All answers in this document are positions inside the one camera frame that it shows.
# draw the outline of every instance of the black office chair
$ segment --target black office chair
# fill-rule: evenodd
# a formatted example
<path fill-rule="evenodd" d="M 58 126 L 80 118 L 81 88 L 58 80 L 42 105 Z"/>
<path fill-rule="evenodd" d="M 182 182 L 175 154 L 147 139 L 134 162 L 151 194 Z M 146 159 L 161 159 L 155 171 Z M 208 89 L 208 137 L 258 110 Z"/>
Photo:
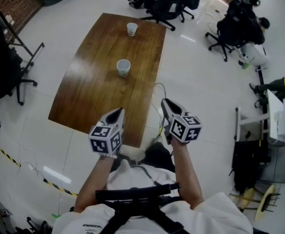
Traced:
<path fill-rule="evenodd" d="M 12 91 L 17 88 L 18 103 L 20 101 L 20 84 L 25 82 L 33 83 L 37 86 L 37 82 L 29 79 L 22 79 L 28 69 L 21 68 L 22 58 L 17 54 L 15 48 L 10 49 L 4 38 L 2 28 L 0 27 L 0 98 L 5 95 L 12 96 Z"/>
<path fill-rule="evenodd" d="M 191 14 L 190 12 L 186 11 L 185 8 L 188 7 L 190 10 L 196 10 L 199 7 L 200 0 L 185 0 L 181 12 L 181 22 L 185 22 L 185 17 L 183 13 L 186 13 L 191 16 L 191 19 L 194 19 L 194 15 Z"/>
<path fill-rule="evenodd" d="M 182 13 L 184 0 L 156 0 L 154 5 L 150 8 L 147 8 L 152 14 L 151 17 L 141 18 L 142 20 L 155 20 L 156 23 L 160 21 L 171 27 L 171 31 L 174 31 L 176 28 L 167 20 L 172 20 L 177 18 Z M 176 4 L 176 9 L 174 12 L 170 12 L 171 6 Z"/>
<path fill-rule="evenodd" d="M 210 46 L 212 50 L 215 46 L 221 46 L 225 54 L 224 61 L 228 61 L 226 49 L 231 53 L 234 49 L 230 46 L 241 48 L 249 41 L 255 44 L 263 44 L 265 37 L 258 25 L 256 17 L 252 9 L 238 0 L 233 0 L 227 10 L 225 18 L 217 23 L 217 35 L 209 32 L 206 37 L 211 36 L 217 43 Z"/>

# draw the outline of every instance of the white cup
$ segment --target white cup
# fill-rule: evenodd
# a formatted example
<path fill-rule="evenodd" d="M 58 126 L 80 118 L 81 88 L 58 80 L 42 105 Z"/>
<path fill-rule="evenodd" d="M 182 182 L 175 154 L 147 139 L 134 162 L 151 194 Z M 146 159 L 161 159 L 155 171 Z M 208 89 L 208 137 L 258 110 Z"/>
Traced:
<path fill-rule="evenodd" d="M 133 23 L 133 22 L 130 22 L 127 24 L 127 34 L 130 36 L 130 37 L 133 37 L 136 33 L 136 30 L 138 28 L 138 25 Z"/>
<path fill-rule="evenodd" d="M 126 77 L 131 68 L 131 63 L 126 59 L 121 59 L 117 62 L 116 67 L 119 76 Z"/>

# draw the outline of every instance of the floor tile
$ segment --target floor tile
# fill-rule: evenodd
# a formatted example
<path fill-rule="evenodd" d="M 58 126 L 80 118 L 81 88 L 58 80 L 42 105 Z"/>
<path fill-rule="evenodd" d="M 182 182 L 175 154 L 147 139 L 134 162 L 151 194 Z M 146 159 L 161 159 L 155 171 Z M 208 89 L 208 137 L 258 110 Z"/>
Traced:
<path fill-rule="evenodd" d="M 197 175 L 204 198 L 218 192 L 228 194 L 233 188 L 231 171 L 233 147 L 205 142 L 199 160 Z"/>

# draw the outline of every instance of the tile floor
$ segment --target tile floor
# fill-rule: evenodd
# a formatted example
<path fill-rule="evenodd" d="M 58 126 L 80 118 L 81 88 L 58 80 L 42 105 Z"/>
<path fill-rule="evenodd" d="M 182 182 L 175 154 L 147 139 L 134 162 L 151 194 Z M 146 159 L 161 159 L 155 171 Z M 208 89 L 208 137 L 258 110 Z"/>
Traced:
<path fill-rule="evenodd" d="M 242 70 L 237 53 L 232 53 L 225 63 L 219 49 L 208 50 L 212 40 L 204 36 L 209 30 L 207 23 L 216 23 L 225 11 L 226 6 L 218 0 L 201 0 L 200 7 L 193 11 L 194 20 L 188 15 L 183 24 L 173 20 L 176 31 L 166 32 L 157 76 L 157 82 L 166 87 L 167 97 L 191 110 L 204 125 L 199 140 L 188 148 L 205 198 L 220 191 L 228 194 L 233 188 L 233 177 L 228 175 L 235 107 L 241 106 L 248 116 L 260 113 L 253 108 L 256 96 L 248 87 L 249 82 L 259 83 L 254 68 Z M 49 121 L 48 114 L 71 59 L 103 12 L 145 16 L 145 10 L 129 7 L 127 0 L 63 0 L 42 8 L 19 35 L 32 51 L 42 41 L 46 47 L 28 74 L 38 86 L 25 85 L 21 89 L 24 106 L 18 105 L 16 93 L 0 99 L 0 147 L 21 163 L 18 169 L 0 153 L 0 203 L 12 211 L 13 226 L 27 228 L 26 216 L 37 221 L 45 219 L 52 225 L 52 214 L 61 215 L 74 205 L 73 196 L 48 186 L 41 174 L 31 173 L 29 163 L 49 181 L 78 193 L 98 159 L 90 151 L 86 134 Z M 29 59 L 23 49 L 17 51 L 24 60 Z M 163 89 L 156 86 L 141 150 L 157 134 L 163 96 Z M 47 173 L 48 168 L 60 177 Z"/>

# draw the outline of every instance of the desk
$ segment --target desk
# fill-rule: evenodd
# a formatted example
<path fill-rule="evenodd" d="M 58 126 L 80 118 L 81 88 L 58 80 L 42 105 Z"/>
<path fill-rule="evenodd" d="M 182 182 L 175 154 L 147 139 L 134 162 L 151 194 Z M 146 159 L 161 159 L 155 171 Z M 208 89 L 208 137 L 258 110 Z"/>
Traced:
<path fill-rule="evenodd" d="M 259 115 L 253 118 L 243 117 L 241 113 L 241 108 L 236 108 L 237 112 L 237 126 L 236 126 L 236 141 L 240 141 L 241 126 L 246 124 L 255 123 L 258 121 L 263 121 L 265 119 L 270 119 L 269 129 L 264 130 L 264 133 L 269 133 L 270 138 L 284 142 L 285 137 L 278 136 L 278 122 L 275 117 L 275 113 L 282 111 L 284 109 L 283 103 L 270 91 L 267 90 L 268 96 L 268 113 Z"/>
<path fill-rule="evenodd" d="M 138 24 L 134 37 L 127 23 Z M 89 133 L 101 116 L 125 108 L 124 144 L 140 147 L 162 54 L 166 27 L 103 13 L 76 52 L 57 91 L 49 119 Z M 122 78 L 116 63 L 131 62 Z"/>

